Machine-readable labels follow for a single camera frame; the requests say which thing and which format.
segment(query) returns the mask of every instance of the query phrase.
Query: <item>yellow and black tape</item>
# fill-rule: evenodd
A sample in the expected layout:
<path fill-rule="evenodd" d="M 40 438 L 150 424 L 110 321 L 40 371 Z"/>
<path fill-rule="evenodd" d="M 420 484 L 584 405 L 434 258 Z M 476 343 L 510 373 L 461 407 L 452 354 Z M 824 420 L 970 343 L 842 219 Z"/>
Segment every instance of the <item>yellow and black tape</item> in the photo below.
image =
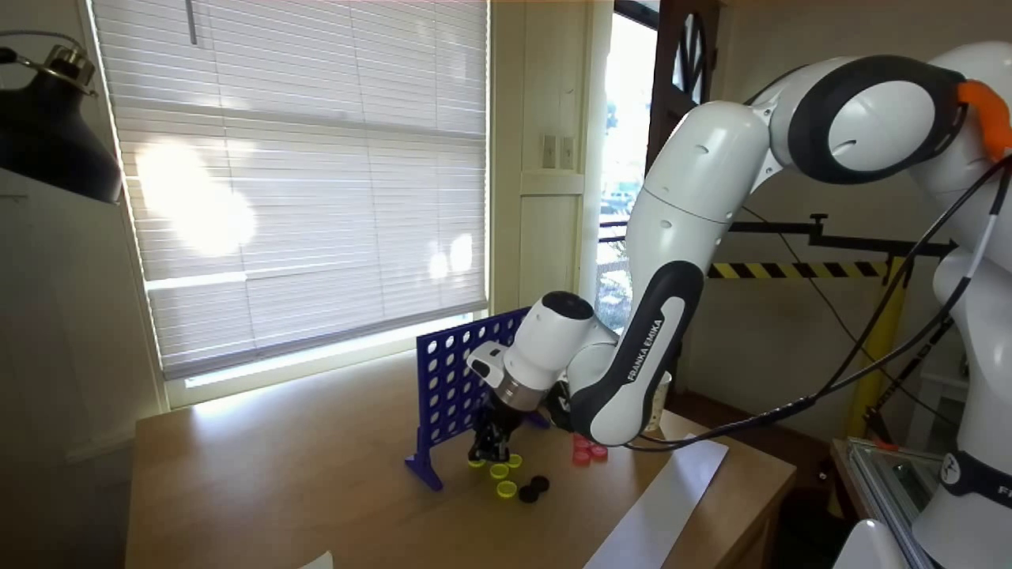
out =
<path fill-rule="evenodd" d="M 884 262 L 714 262 L 709 280 L 882 280 Z"/>

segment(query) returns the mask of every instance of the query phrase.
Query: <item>blue grid panel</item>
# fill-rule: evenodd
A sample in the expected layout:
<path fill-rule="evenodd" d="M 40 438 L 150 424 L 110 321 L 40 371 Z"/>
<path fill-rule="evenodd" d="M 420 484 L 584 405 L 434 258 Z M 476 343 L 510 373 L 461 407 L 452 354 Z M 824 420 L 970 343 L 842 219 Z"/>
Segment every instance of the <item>blue grid panel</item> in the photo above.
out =
<path fill-rule="evenodd" d="M 467 373 L 465 354 L 480 343 L 510 345 L 523 318 L 511 310 L 465 325 L 441 329 L 414 338 L 416 357 L 416 447 L 404 466 L 434 491 L 443 491 L 431 449 L 470 431 L 470 411 L 485 396 L 480 377 Z"/>

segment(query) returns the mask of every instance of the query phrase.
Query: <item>wooden table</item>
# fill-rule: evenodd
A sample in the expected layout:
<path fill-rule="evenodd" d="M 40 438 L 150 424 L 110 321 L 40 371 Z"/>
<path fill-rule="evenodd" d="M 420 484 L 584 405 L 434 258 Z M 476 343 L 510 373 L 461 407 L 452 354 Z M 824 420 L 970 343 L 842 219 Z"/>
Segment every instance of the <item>wooden table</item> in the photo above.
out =
<path fill-rule="evenodd" d="M 126 565 L 279 565 L 318 554 L 335 565 L 583 565 L 667 456 L 611 449 L 574 467 L 561 431 L 520 431 L 520 484 L 548 475 L 534 503 L 502 503 L 465 466 L 467 438 L 435 449 L 447 491 L 400 466 L 414 438 L 409 362 L 303 381 L 143 420 L 136 431 Z M 724 440 L 726 458 L 667 565 L 761 565 L 795 467 Z"/>

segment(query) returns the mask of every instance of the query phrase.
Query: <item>window blind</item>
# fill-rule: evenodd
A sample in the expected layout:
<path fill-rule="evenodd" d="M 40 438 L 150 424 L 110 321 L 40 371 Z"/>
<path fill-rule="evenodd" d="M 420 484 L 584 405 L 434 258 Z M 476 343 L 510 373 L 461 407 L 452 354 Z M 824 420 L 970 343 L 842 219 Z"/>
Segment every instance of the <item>window blind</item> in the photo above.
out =
<path fill-rule="evenodd" d="M 485 0 L 89 12 L 169 381 L 485 308 Z"/>

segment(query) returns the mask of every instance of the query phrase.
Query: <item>yellow object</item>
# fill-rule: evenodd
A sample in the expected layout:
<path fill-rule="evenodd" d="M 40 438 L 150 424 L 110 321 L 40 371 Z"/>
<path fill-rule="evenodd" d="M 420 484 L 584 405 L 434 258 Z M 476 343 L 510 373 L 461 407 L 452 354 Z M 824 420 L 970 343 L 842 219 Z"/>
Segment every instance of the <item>yellow object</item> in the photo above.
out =
<path fill-rule="evenodd" d="M 498 500 L 516 500 L 516 481 L 498 481 L 498 484 L 497 484 L 497 497 L 498 497 Z"/>
<path fill-rule="evenodd" d="M 507 463 L 497 463 L 497 466 L 488 467 L 488 475 L 489 475 L 493 481 L 507 481 L 507 479 L 510 479 L 510 466 L 507 466 Z"/>
<path fill-rule="evenodd" d="M 887 258 L 887 280 L 882 283 L 882 291 L 887 291 L 887 285 L 902 274 L 903 260 L 902 258 Z M 908 298 L 908 283 L 902 283 L 896 289 L 896 293 L 887 298 L 877 329 L 867 336 L 864 354 L 871 362 L 879 362 L 893 351 L 896 336 L 899 336 L 899 322 L 903 312 L 903 298 Z M 887 377 L 882 371 L 867 373 L 855 396 L 850 396 L 850 411 L 847 411 L 847 438 L 864 438 L 867 424 L 864 416 L 882 400 Z"/>

